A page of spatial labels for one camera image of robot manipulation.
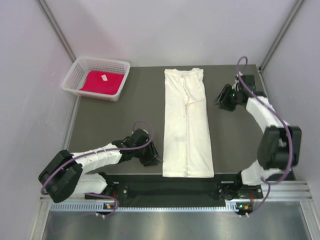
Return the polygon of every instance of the red cloth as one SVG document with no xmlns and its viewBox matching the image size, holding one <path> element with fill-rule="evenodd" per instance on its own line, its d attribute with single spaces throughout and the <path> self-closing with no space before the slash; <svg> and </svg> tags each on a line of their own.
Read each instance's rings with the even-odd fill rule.
<svg viewBox="0 0 320 240">
<path fill-rule="evenodd" d="M 102 76 L 105 75 L 107 81 L 104 81 Z M 88 73 L 82 91 L 115 95 L 120 87 L 124 74 L 110 73 L 104 71 L 91 71 Z"/>
</svg>

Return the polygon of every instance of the white enclosure panel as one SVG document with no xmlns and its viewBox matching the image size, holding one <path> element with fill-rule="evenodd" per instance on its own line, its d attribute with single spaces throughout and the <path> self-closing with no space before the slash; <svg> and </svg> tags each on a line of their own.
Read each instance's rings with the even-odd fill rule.
<svg viewBox="0 0 320 240">
<path fill-rule="evenodd" d="M 26 240 L 38 175 L 62 147 L 74 97 L 69 57 L 34 0 L 0 3 L 0 239 Z"/>
<path fill-rule="evenodd" d="M 273 104 L 302 129 L 296 173 L 320 212 L 320 1 L 307 0 L 265 70 Z"/>
<path fill-rule="evenodd" d="M 74 54 L 132 66 L 261 64 L 295 0 L 46 0 Z"/>
</svg>

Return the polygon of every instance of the white laundry basket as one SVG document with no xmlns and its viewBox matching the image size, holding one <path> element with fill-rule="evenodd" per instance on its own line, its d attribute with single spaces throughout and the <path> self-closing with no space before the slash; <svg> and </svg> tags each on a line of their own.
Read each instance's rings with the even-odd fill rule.
<svg viewBox="0 0 320 240">
<path fill-rule="evenodd" d="M 62 89 L 79 96 L 115 102 L 120 97 L 122 88 L 124 87 L 124 84 L 127 80 L 129 69 L 130 63 L 126 61 L 117 61 L 96 57 L 78 57 L 65 76 L 62 84 Z M 90 71 L 124 74 L 123 80 L 116 94 L 109 95 L 80 90 L 84 86 L 87 75 Z"/>
</svg>

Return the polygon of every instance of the work surface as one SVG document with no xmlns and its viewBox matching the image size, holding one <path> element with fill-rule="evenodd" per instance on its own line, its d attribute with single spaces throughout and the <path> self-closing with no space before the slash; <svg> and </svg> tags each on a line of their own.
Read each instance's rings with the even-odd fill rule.
<svg viewBox="0 0 320 240">
<path fill-rule="evenodd" d="M 257 158 L 262 131 L 243 106 L 234 112 L 219 109 L 213 102 L 225 84 L 234 83 L 235 65 L 196 66 L 204 70 L 207 115 L 214 173 L 237 173 Z M 165 127 L 165 69 L 191 70 L 193 66 L 132 67 L 117 102 L 80 99 L 70 152 L 103 147 L 130 136 L 132 125 L 147 120 L 155 129 L 154 145 L 163 155 Z M 263 90 L 257 67 L 249 65 L 245 74 L 255 76 L 258 91 Z M 138 159 L 99 169 L 109 174 L 162 174 L 162 165 L 143 167 Z"/>
</svg>

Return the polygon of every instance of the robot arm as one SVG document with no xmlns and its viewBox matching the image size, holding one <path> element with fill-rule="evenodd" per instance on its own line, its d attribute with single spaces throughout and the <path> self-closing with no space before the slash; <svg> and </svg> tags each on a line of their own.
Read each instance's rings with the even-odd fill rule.
<svg viewBox="0 0 320 240">
<path fill-rule="evenodd" d="M 243 75 L 242 79 L 249 86 L 258 98 L 272 108 L 263 92 L 256 91 L 255 77 L 253 75 Z M 251 97 L 242 84 L 235 78 L 233 86 L 224 86 L 218 98 L 214 101 L 221 109 L 234 111 L 237 105 L 245 106 L 245 109 L 254 117 L 260 126 L 263 137 L 260 141 L 257 159 L 250 167 L 242 170 L 237 175 L 235 190 L 238 191 L 243 186 L 257 186 L 261 184 L 261 177 L 267 179 L 273 174 L 284 170 L 289 160 L 288 136 L 281 122 L 264 107 L 257 99 Z M 292 167 L 299 161 L 302 132 L 297 126 L 289 126 L 293 143 Z"/>
<path fill-rule="evenodd" d="M 160 158 L 152 141 L 140 149 L 123 150 L 142 146 L 148 141 L 148 133 L 137 129 L 124 140 L 116 140 L 104 147 L 87 152 L 69 153 L 67 150 L 62 150 L 42 171 L 38 180 L 44 185 L 54 171 L 67 161 L 75 159 L 61 169 L 46 185 L 45 190 L 52 200 L 60 203 L 69 197 L 83 197 L 85 193 L 110 196 L 114 191 L 114 184 L 108 180 L 108 176 L 103 172 L 87 173 L 103 166 L 129 161 L 133 157 L 139 158 L 140 163 L 145 167 L 157 165 Z"/>
</svg>

